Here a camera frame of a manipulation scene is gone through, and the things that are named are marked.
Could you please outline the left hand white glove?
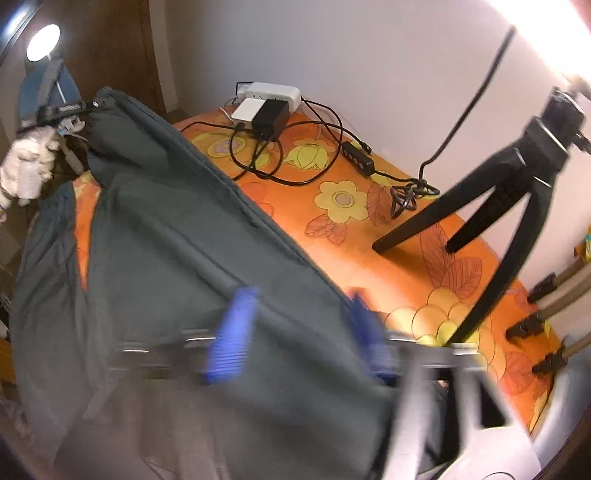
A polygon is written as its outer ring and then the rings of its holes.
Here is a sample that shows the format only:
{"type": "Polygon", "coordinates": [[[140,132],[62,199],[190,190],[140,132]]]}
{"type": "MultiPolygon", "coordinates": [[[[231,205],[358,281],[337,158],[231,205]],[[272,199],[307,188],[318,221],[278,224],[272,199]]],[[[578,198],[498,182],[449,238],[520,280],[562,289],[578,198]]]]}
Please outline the left hand white glove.
{"type": "Polygon", "coordinates": [[[52,178],[59,141],[51,126],[34,128],[16,139],[1,163],[1,209],[36,200],[52,178]]]}

